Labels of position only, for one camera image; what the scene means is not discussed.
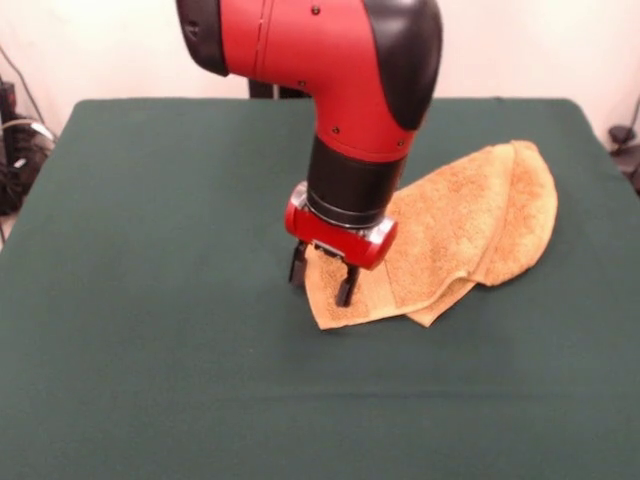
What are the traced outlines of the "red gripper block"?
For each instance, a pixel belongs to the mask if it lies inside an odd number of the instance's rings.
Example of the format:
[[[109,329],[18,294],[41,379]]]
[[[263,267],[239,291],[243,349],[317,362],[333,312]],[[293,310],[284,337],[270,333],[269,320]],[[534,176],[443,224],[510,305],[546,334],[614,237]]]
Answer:
[[[298,241],[292,254],[288,282],[295,288],[305,285],[308,244],[318,245],[346,264],[346,276],[341,281],[335,305],[351,305],[358,283],[360,268],[373,270],[382,263],[398,233],[398,223],[384,217],[376,226],[353,230],[332,225],[312,213],[301,201],[290,199],[285,210],[285,229]]]

